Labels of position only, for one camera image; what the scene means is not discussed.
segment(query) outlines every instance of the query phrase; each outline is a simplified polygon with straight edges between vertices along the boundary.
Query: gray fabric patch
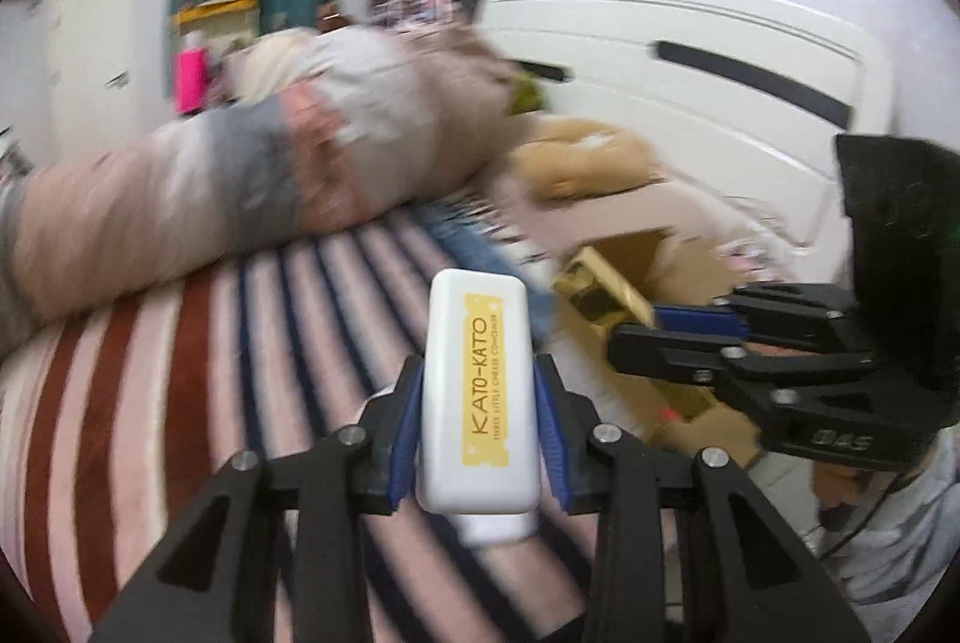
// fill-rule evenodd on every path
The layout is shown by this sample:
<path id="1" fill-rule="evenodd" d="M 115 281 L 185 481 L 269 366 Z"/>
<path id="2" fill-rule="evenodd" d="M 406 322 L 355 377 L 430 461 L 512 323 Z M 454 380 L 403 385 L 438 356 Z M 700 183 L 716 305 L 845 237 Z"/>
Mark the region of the gray fabric patch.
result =
<path id="1" fill-rule="evenodd" d="M 251 253 L 293 239 L 301 197 L 280 99 L 210 110 L 205 117 L 227 252 Z"/>
<path id="2" fill-rule="evenodd" d="M 13 277 L 13 245 L 27 179 L 0 186 L 0 359 L 40 330 Z"/>

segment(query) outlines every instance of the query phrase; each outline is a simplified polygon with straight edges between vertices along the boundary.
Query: pink bottle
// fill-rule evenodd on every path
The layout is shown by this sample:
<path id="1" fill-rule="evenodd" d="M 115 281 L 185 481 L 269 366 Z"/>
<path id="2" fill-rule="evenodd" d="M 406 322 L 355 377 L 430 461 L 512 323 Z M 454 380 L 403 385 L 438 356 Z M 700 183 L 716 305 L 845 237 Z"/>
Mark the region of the pink bottle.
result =
<path id="1" fill-rule="evenodd" d="M 203 33 L 190 31 L 174 61 L 174 107 L 178 115 L 200 112 L 206 98 L 206 47 Z"/>

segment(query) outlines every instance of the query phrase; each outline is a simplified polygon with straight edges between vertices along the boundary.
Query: person's hand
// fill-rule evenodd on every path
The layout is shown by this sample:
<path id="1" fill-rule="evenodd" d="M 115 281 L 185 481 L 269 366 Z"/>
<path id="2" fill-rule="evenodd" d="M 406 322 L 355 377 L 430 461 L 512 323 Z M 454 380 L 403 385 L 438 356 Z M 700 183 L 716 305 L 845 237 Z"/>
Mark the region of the person's hand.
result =
<path id="1" fill-rule="evenodd" d="M 859 503 L 860 485 L 856 480 L 858 472 L 854 467 L 813 462 L 811 486 L 824 509 L 837 507 L 839 504 Z"/>

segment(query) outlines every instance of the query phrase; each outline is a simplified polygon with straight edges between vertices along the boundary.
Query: white concealer case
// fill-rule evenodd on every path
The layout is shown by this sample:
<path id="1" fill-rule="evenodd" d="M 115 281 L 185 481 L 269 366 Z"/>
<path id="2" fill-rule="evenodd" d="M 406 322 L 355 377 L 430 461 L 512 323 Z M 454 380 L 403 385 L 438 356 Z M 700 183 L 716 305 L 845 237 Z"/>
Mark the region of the white concealer case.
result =
<path id="1" fill-rule="evenodd" d="M 445 269 L 430 288 L 418 497 L 438 513 L 522 513 L 539 503 L 526 288 Z"/>

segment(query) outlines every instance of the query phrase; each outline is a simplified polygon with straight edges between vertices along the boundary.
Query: door handle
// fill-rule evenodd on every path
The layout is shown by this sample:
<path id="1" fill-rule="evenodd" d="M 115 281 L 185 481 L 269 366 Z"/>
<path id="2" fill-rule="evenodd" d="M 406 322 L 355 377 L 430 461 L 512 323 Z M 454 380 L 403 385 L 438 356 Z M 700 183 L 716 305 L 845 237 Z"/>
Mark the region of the door handle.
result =
<path id="1" fill-rule="evenodd" d="M 106 85 L 107 88 L 126 88 L 130 85 L 130 73 L 128 71 L 122 71 L 113 79 L 107 80 L 104 85 Z"/>

